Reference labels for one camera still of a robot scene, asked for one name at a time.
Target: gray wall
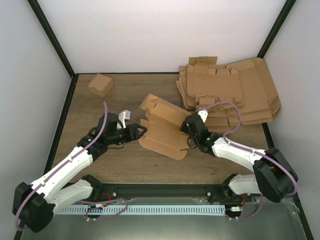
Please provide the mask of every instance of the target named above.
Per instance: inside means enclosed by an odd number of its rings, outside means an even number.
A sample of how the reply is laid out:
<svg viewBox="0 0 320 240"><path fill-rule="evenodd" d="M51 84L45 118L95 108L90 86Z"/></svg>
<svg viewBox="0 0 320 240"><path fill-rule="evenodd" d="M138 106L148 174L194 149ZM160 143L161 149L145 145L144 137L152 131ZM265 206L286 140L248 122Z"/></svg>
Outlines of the gray wall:
<svg viewBox="0 0 320 240"><path fill-rule="evenodd" d="M70 77L24 1L0 1L0 233L15 235L14 190L43 173Z"/></svg>
<svg viewBox="0 0 320 240"><path fill-rule="evenodd" d="M39 0L76 73L176 72L257 56L285 0Z"/></svg>
<svg viewBox="0 0 320 240"><path fill-rule="evenodd" d="M265 59L282 108L269 124L276 147L299 176L298 193L320 239L320 1L298 0Z"/></svg>

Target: wood surface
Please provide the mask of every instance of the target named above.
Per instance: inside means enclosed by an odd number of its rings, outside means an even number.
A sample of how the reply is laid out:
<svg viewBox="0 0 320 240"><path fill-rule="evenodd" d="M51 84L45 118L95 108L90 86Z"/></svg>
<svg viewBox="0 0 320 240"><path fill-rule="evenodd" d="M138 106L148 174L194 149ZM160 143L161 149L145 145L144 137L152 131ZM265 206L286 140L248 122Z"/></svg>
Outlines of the wood surface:
<svg viewBox="0 0 320 240"><path fill-rule="evenodd" d="M146 113L138 108L149 93L182 106L176 85L177 74L107 74L113 78L114 87L105 98L89 91L88 84L94 76L79 76L52 167L63 160L92 127L97 126L104 113L104 99L109 110L116 114L124 109L130 110L128 123L140 123L140 119L146 119ZM268 147L261 124L242 126L229 138L253 148ZM134 141L125 144L123 149L109 149L71 182L91 174L102 183L220 184L233 173L250 174L250 171L198 149L188 149L184 159L175 160L144 149Z"/></svg>

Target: black frame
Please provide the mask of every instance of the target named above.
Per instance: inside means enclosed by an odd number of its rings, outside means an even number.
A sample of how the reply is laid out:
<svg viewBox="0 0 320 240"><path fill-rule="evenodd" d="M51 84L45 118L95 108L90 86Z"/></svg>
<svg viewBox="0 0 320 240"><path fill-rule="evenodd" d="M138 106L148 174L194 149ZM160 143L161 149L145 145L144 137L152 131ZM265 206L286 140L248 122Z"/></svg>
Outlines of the black frame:
<svg viewBox="0 0 320 240"><path fill-rule="evenodd" d="M38 18L43 30L47 34L50 42L52 43L56 53L58 54L61 62L63 63L65 69L70 75L71 82L67 92L67 96L62 108L61 116L56 128L54 139L51 145L49 156L45 165L44 173L47 173L53 164L60 137L64 128L64 124L68 115L69 107L73 98L73 94L76 88L76 84L81 73L75 73L70 65L67 56L65 55L55 33L53 32L44 12L41 9L37 0L27 0L30 4L34 14ZM290 13L292 7L294 6L296 0L286 0L283 5L277 19L275 20L268 36L266 37L257 57L264 58L268 49L270 48L273 40L277 36L281 26L286 20L288 14ZM121 74L177 74L178 72L128 72ZM263 131L266 137L268 147L275 147L268 124L262 124ZM136 197L197 197L197 198L207 198L207 192L210 189L219 188L219 184L104 184L104 187L110 189L117 193L117 196L123 198L136 198ZM308 240L313 240L311 230L309 228L305 213L303 211L302 205L298 194L293 196L295 205L299 208L299 218L302 222L304 232ZM22 232L17 231L14 237L15 240L19 240L22 237Z"/></svg>

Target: gray floor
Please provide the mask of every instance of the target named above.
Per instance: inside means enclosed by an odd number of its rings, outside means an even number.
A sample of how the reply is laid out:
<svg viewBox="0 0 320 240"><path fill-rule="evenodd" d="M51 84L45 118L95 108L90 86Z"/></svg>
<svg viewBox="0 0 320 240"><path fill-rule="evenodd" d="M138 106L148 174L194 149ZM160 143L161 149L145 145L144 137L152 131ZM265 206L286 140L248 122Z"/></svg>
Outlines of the gray floor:
<svg viewBox="0 0 320 240"><path fill-rule="evenodd" d="M204 204L204 201L165 199L163 204ZM159 204L136 199L132 204ZM243 215L258 203L246 203ZM82 215L56 215L41 232L26 230L23 240L305 240L297 209L287 198L281 203L264 201L258 215L243 221L223 216L118 216L111 220L86 222Z"/></svg>

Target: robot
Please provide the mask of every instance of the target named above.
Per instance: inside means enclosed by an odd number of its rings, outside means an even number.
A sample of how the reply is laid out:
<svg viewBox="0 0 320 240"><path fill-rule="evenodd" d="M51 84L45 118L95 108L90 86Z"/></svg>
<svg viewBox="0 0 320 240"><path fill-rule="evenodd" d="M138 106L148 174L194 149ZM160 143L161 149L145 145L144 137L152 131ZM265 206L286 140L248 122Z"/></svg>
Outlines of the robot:
<svg viewBox="0 0 320 240"><path fill-rule="evenodd" d="M262 194L278 203L285 195L295 193L298 176L278 149L254 149L240 144L236 147L234 142L221 134L208 131L205 126L207 115L207 111L201 110L187 116L180 130L189 135L201 152L231 160L253 172L250 175L233 174L228 177L221 188L226 199L232 200L241 194ZM93 127L57 166L32 183L22 182L16 187L12 213L36 233L44 229L55 214L75 202L88 198L97 200L102 184L91 175L84 176L68 187L64 186L78 172L106 153L110 145L138 140L147 132L145 127L137 123L126 125L129 119L128 110L119 115L111 112L107 116L104 114L97 127Z"/></svg>

